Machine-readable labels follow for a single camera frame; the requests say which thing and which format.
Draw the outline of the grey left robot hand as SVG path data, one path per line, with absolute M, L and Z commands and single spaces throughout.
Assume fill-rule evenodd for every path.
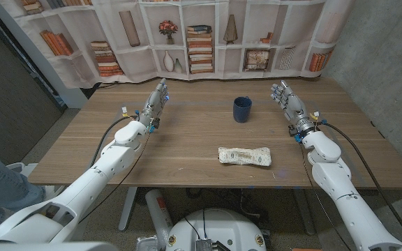
M 159 119 L 166 102 L 169 100 L 166 79 L 163 78 L 148 97 L 139 115 L 139 122 L 149 126 L 153 119 Z

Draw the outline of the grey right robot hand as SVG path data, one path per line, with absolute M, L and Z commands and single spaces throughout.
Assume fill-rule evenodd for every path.
M 305 104 L 284 80 L 281 80 L 280 84 L 273 84 L 271 91 L 271 98 L 280 106 L 286 119 L 290 122 L 288 130 L 291 137 L 297 135 L 303 138 L 316 131 L 314 122 L 307 114 Z

